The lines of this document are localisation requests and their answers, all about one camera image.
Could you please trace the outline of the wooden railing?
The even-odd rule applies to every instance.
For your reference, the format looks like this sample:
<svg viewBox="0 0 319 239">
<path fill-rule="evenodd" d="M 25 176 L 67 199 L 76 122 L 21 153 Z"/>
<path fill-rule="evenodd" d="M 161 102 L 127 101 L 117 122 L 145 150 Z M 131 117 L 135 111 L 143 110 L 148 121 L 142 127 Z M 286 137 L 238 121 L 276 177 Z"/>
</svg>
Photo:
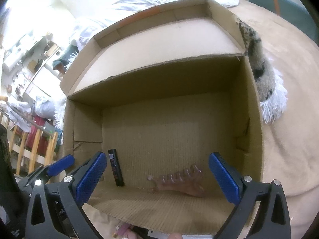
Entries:
<svg viewBox="0 0 319 239">
<path fill-rule="evenodd" d="M 16 175 L 53 164 L 58 133 L 53 126 L 36 123 L 28 103 L 1 96 L 1 125 L 9 135 L 9 154 Z"/>
</svg>

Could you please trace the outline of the black lipstick tube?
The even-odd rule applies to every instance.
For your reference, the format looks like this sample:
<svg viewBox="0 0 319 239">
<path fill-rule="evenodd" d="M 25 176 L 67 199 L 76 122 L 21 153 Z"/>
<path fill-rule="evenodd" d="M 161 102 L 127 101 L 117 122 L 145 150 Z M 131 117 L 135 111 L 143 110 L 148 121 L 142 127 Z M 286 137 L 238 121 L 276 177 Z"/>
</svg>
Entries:
<svg viewBox="0 0 319 239">
<path fill-rule="evenodd" d="M 125 185 L 116 149 L 108 150 L 111 169 L 114 175 L 116 186 L 123 187 Z"/>
</svg>

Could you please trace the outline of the grey white plastic bag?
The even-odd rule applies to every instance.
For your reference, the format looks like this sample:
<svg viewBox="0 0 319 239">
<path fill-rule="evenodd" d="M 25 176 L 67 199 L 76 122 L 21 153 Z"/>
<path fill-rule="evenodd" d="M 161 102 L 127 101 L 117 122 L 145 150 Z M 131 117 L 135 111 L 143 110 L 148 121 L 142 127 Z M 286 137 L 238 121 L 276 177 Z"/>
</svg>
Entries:
<svg viewBox="0 0 319 239">
<path fill-rule="evenodd" d="M 34 111 L 41 118 L 55 119 L 56 110 L 58 106 L 58 100 L 37 96 L 35 100 Z"/>
</svg>

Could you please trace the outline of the beige blanket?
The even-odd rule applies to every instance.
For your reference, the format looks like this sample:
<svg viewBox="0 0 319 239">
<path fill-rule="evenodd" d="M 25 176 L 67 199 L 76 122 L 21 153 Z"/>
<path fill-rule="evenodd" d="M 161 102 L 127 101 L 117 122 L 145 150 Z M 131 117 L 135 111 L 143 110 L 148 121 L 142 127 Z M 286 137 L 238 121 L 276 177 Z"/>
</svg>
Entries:
<svg viewBox="0 0 319 239">
<path fill-rule="evenodd" d="M 301 238 L 318 213 L 318 47 L 301 31 L 254 5 L 230 11 L 262 39 L 266 57 L 280 71 L 287 108 L 270 124 L 262 121 L 260 180 L 278 179 L 287 197 L 292 238 Z"/>
</svg>

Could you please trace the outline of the pink small tube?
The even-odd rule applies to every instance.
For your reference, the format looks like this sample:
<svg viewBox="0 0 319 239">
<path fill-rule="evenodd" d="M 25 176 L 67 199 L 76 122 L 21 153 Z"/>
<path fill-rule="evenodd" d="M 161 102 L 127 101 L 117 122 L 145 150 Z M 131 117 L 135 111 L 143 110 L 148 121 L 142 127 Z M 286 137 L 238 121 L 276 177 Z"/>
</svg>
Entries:
<svg viewBox="0 0 319 239">
<path fill-rule="evenodd" d="M 118 238 L 124 235 L 124 233 L 131 227 L 129 223 L 120 223 L 116 227 L 115 233 L 112 235 L 113 238 Z"/>
</svg>

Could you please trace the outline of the brown plastic hair claw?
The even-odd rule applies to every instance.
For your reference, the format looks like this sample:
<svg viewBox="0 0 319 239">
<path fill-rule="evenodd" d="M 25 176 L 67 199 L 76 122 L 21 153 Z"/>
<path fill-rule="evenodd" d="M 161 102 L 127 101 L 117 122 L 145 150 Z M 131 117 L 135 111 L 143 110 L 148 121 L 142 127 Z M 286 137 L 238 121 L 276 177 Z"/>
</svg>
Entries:
<svg viewBox="0 0 319 239">
<path fill-rule="evenodd" d="M 203 172 L 195 164 L 182 171 L 173 174 L 154 177 L 147 176 L 147 180 L 154 186 L 150 188 L 152 193 L 160 191 L 179 192 L 194 197 L 204 197 L 205 190 L 201 185 Z"/>
</svg>

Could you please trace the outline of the open cardboard box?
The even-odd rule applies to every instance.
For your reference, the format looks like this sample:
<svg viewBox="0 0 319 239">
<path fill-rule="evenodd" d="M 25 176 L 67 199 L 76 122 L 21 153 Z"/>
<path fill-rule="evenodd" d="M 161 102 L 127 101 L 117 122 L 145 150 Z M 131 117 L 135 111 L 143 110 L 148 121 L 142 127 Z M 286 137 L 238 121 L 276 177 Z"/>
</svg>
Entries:
<svg viewBox="0 0 319 239">
<path fill-rule="evenodd" d="M 212 0 L 180 0 L 96 34 L 63 77 L 64 153 L 81 164 L 116 149 L 125 185 L 110 167 L 89 205 L 164 233 L 215 234 L 232 211 L 209 169 L 219 152 L 260 180 L 260 102 L 238 18 Z M 148 175 L 195 164 L 204 197 L 152 193 Z"/>
</svg>

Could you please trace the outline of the teal cloth pile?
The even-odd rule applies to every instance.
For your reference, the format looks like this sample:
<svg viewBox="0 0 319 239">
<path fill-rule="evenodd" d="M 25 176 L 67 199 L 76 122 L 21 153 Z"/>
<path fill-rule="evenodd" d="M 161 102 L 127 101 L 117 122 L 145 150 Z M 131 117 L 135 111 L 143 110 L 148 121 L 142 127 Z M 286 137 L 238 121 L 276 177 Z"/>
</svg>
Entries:
<svg viewBox="0 0 319 239">
<path fill-rule="evenodd" d="M 77 57 L 78 53 L 78 47 L 70 44 L 64 51 L 63 55 L 61 55 L 59 59 L 53 61 L 52 68 L 59 71 L 61 74 L 65 74 Z"/>
</svg>

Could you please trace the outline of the white rumpled duvet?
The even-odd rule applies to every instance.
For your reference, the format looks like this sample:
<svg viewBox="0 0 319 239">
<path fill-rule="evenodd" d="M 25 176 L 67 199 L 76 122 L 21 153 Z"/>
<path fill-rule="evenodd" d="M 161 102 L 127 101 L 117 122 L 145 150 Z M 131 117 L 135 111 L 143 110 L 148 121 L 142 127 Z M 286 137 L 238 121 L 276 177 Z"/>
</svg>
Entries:
<svg viewBox="0 0 319 239">
<path fill-rule="evenodd" d="M 111 0 L 95 12 L 88 23 L 80 27 L 72 41 L 82 50 L 89 40 L 101 30 L 140 11 L 179 0 Z M 239 0 L 213 0 L 226 8 L 239 5 Z"/>
</svg>

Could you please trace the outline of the teal cushion orange stripe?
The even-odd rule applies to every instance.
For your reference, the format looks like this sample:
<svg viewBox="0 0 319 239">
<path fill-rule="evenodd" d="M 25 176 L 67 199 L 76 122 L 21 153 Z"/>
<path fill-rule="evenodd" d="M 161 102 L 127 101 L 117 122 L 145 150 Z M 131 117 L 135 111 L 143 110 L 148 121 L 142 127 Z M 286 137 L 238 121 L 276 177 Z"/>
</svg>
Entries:
<svg viewBox="0 0 319 239">
<path fill-rule="evenodd" d="M 307 9 L 291 0 L 249 0 L 282 17 L 318 44 L 318 26 Z"/>
</svg>

